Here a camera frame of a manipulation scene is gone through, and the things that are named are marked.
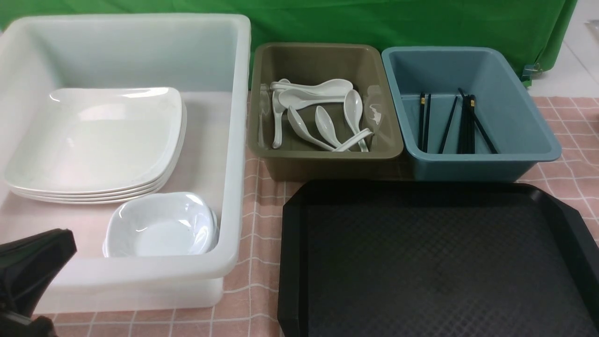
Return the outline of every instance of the spoon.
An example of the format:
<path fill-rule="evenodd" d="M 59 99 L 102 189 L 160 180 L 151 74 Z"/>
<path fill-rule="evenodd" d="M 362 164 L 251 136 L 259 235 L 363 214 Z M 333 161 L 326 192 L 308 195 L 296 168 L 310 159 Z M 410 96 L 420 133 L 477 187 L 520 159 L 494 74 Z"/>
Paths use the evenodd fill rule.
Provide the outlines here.
<path fill-rule="evenodd" d="M 289 107 L 289 113 L 287 114 L 287 117 L 289 118 L 289 123 L 291 124 L 291 127 L 294 129 L 295 133 L 297 133 L 300 138 L 314 145 L 318 145 L 325 150 L 334 150 L 334 148 L 329 146 L 328 144 L 325 144 L 320 140 L 312 137 L 310 132 L 308 132 L 308 129 L 305 127 L 304 120 L 301 119 L 300 114 L 293 107 Z"/>
<path fill-rule="evenodd" d="M 270 89 L 299 89 L 318 96 L 345 96 L 348 91 L 353 89 L 353 84 L 343 79 L 328 80 L 319 85 L 299 85 L 281 80 L 270 83 Z"/>
<path fill-rule="evenodd" d="M 352 146 L 356 145 L 357 142 L 363 141 L 366 137 L 370 136 L 373 132 L 370 129 L 366 128 L 355 135 L 352 138 L 348 139 L 341 146 L 338 146 L 333 152 L 342 152 L 346 151 Z"/>
<path fill-rule="evenodd" d="M 279 83 L 289 83 L 288 79 L 281 79 Z M 281 119 L 283 118 L 283 112 L 285 107 L 279 102 L 279 95 L 283 90 L 273 91 L 273 115 L 274 115 L 274 140 L 273 149 L 278 149 L 283 143 L 283 133 L 281 129 Z"/>
<path fill-rule="evenodd" d="M 362 119 L 362 99 L 360 94 L 355 90 L 350 90 L 345 99 L 343 100 L 343 113 L 345 114 L 345 120 L 352 130 L 353 134 L 358 134 L 360 130 L 360 120 Z M 368 146 L 364 139 L 358 143 L 360 151 L 368 152 Z"/>
<path fill-rule="evenodd" d="M 322 138 L 328 141 L 331 145 L 338 148 L 341 146 L 341 142 L 337 139 L 337 135 L 335 134 L 335 125 L 333 125 L 333 121 L 331 117 L 326 112 L 325 108 L 321 106 L 316 107 L 316 127 L 318 128 L 318 132 Z"/>
<path fill-rule="evenodd" d="M 313 106 L 322 103 L 343 103 L 344 96 L 318 96 L 299 89 L 287 89 L 279 95 L 279 102 L 284 107 L 294 107 L 295 110 L 300 110 L 305 107 Z"/>

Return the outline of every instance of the bowl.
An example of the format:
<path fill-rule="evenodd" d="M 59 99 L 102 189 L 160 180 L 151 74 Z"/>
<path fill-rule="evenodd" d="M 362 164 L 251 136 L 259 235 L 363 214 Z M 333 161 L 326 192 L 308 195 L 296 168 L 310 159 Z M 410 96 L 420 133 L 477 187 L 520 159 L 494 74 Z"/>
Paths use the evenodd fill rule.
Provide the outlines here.
<path fill-rule="evenodd" d="M 106 233 L 106 257 L 198 255 L 214 247 L 216 215 L 191 192 L 152 194 L 122 204 Z"/>

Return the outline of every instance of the green cloth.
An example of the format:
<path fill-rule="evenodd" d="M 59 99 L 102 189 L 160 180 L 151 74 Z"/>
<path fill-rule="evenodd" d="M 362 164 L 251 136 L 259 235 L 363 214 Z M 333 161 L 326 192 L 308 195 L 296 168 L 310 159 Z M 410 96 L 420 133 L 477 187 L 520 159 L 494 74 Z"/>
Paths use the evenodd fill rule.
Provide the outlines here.
<path fill-rule="evenodd" d="M 81 13 L 238 13 L 252 50 L 267 42 L 484 46 L 517 74 L 553 67 L 576 0 L 0 0 L 0 27 L 23 16 Z"/>

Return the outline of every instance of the black object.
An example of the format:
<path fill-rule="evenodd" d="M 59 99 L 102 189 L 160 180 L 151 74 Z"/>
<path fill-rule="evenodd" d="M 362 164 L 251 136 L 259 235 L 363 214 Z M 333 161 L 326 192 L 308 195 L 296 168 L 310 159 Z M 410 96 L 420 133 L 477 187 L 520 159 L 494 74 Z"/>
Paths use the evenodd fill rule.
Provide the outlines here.
<path fill-rule="evenodd" d="M 315 180 L 283 208 L 285 337 L 598 336 L 599 249 L 521 184 Z"/>
<path fill-rule="evenodd" d="M 445 132 L 443 133 L 443 139 L 441 141 L 441 146 L 439 146 L 439 153 L 442 154 L 443 150 L 445 150 L 445 142 L 447 141 L 447 135 L 449 134 L 449 128 L 451 127 L 451 121 L 453 120 L 453 113 L 455 112 L 455 105 L 458 102 L 458 97 L 453 100 L 453 105 L 451 107 L 451 113 L 449 113 L 449 119 L 447 120 L 447 125 L 445 126 Z"/>
<path fill-rule="evenodd" d="M 471 103 L 471 108 L 472 108 L 472 118 L 474 119 L 476 126 L 479 128 L 480 134 L 483 136 L 483 138 L 485 139 L 485 143 L 487 144 L 487 146 L 489 147 L 489 150 L 491 151 L 492 154 L 497 154 L 497 149 L 495 148 L 495 146 L 493 145 L 493 142 L 491 142 L 491 139 L 489 138 L 489 135 L 487 135 L 485 129 L 483 128 L 483 126 L 480 124 L 479 118 L 476 117 L 476 112 L 475 112 L 475 106 L 476 106 L 476 97 L 474 95 L 470 95 L 471 99 L 472 99 L 472 103 Z"/>
<path fill-rule="evenodd" d="M 476 153 L 476 144 L 474 142 L 474 133 L 476 132 L 476 127 L 474 126 L 474 95 L 468 96 L 468 153 L 475 154 Z"/>
<path fill-rule="evenodd" d="M 423 146 L 423 140 L 424 140 L 424 133 L 423 133 L 423 126 L 424 126 L 424 104 L 425 104 L 425 100 L 424 100 L 424 93 L 420 94 L 420 112 L 418 114 L 418 148 L 420 150 L 422 150 L 422 146 Z"/>
<path fill-rule="evenodd" d="M 77 252 L 70 230 L 50 230 L 0 245 L 0 337 L 54 337 L 52 321 L 31 321 L 35 306 Z"/>
<path fill-rule="evenodd" d="M 475 112 L 476 97 L 474 95 L 465 96 L 462 88 L 458 88 L 458 91 L 459 91 L 459 94 L 462 96 L 462 121 L 466 122 L 466 121 L 464 121 L 465 116 L 469 116 L 469 118 L 472 118 L 473 122 L 470 122 L 470 123 L 476 124 L 476 127 L 478 127 L 480 134 L 485 139 L 485 143 L 487 144 L 487 147 L 489 148 L 491 153 L 492 154 L 499 153 L 497 151 L 497 148 L 493 145 L 493 142 L 491 142 L 491 138 L 489 138 L 489 135 L 487 135 L 485 129 L 483 128 L 482 124 L 480 123 L 479 118 L 476 116 L 476 112 Z M 467 153 L 473 154 L 473 153 L 475 153 L 474 127 L 472 125 L 471 131 L 470 131 L 470 130 L 466 129 L 466 127 L 467 127 L 466 125 L 467 124 L 460 124 L 460 129 L 459 129 L 460 134 L 459 134 L 458 150 L 457 150 L 458 154 L 467 154 Z"/>
<path fill-rule="evenodd" d="M 422 150 L 428 152 L 428 127 L 431 123 L 431 94 L 428 94 L 428 104 L 426 105 L 426 121 L 424 123 L 424 141 Z"/>

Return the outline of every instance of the plate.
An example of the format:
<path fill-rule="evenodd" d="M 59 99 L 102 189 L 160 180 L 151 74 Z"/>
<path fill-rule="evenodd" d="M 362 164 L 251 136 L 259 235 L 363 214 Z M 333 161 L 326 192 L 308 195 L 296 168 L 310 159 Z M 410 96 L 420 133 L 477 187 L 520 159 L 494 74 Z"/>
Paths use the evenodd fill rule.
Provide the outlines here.
<path fill-rule="evenodd" d="M 182 107 L 173 88 L 56 90 L 34 117 L 4 178 L 22 193 L 147 185 L 173 158 Z"/>
<path fill-rule="evenodd" d="M 63 203 L 63 204 L 103 204 L 103 203 L 118 203 L 135 198 L 142 197 L 144 195 L 150 195 L 160 190 L 171 177 L 171 174 L 177 166 L 177 161 L 183 149 L 183 143 L 185 140 L 185 132 L 187 128 L 187 110 L 183 105 L 183 123 L 181 125 L 181 131 L 179 140 L 177 143 L 177 149 L 173 156 L 173 160 L 169 164 L 165 173 L 158 178 L 158 180 L 149 183 L 144 186 L 139 186 L 133 189 L 127 189 L 117 192 L 108 192 L 100 194 L 37 194 L 35 192 L 23 192 L 17 189 L 11 190 L 13 193 L 20 197 L 29 198 L 38 201 L 47 201 L 51 203 Z"/>
<path fill-rule="evenodd" d="M 185 131 L 187 128 L 187 110 L 185 105 L 183 105 L 183 123 L 181 126 L 181 131 L 179 135 L 179 142 L 177 144 L 177 149 L 175 155 L 173 156 L 173 160 L 169 164 L 169 167 L 165 171 L 165 173 L 160 176 L 157 180 L 148 183 L 147 185 L 138 186 L 131 189 L 124 189 L 122 191 L 116 192 L 106 192 L 106 193 L 97 193 L 97 194 L 52 194 L 52 193 L 41 193 L 41 192 L 29 192 L 22 191 L 19 189 L 12 189 L 12 192 L 22 196 L 29 198 L 30 196 L 35 198 L 36 200 L 42 201 L 101 201 L 101 200 L 118 200 L 125 197 L 135 197 L 140 195 L 146 195 L 148 192 L 153 192 L 157 186 L 164 186 L 166 181 L 170 178 L 173 173 L 175 166 L 177 165 L 177 161 L 179 160 L 179 156 L 181 154 L 181 150 L 183 149 L 183 143 L 185 139 Z"/>

